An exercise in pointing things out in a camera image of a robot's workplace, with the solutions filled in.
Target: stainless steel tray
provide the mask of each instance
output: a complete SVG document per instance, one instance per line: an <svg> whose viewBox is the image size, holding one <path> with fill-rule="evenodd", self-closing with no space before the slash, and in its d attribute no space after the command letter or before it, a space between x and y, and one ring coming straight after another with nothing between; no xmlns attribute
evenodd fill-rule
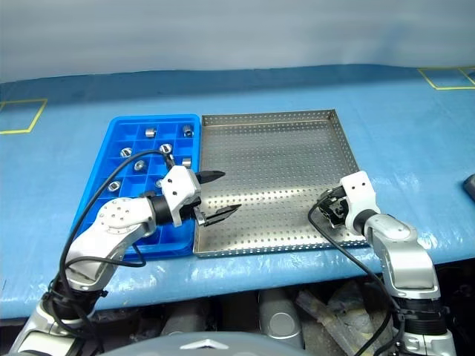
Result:
<svg viewBox="0 0 475 356"><path fill-rule="evenodd" d="M226 172L202 186L203 211L242 206L196 229L197 256L329 247L308 223L308 210L321 192L358 171L334 110L203 116L201 142L201 170ZM344 228L329 232L342 245L365 244Z"/></svg>

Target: blue plastic tray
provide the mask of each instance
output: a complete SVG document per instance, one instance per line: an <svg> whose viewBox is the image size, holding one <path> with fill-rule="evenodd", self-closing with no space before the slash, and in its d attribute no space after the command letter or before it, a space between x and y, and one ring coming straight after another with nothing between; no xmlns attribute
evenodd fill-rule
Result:
<svg viewBox="0 0 475 356"><path fill-rule="evenodd" d="M192 138L185 138L183 126L193 127ZM146 128L156 128L157 134L154 139L145 136ZM196 115L149 115L149 116L120 116L112 120L96 162L89 176L81 203L79 204L74 222L79 218L84 207L94 195L94 192L105 181L110 173L125 160L120 156L123 148L132 148L132 154L150 149L158 149L161 144L173 145L175 162L181 165L183 158L191 157L191 169L197 171L200 167L200 118ZM92 225L96 219L99 208L109 200L117 197L138 197L145 191L155 191L161 194L155 182L167 174L165 162L160 155L146 155L141 157L147 163L144 171L135 172L134 163L122 169L116 176L122 184L120 190L111 193L107 189L102 192L100 198L89 211L79 233ZM173 257L190 255L193 251L194 221L187 220L179 228L172 224L157 228L150 237L142 238L137 242L139 250L144 257ZM129 248L125 254L126 260L136 260L137 254Z"/></svg>

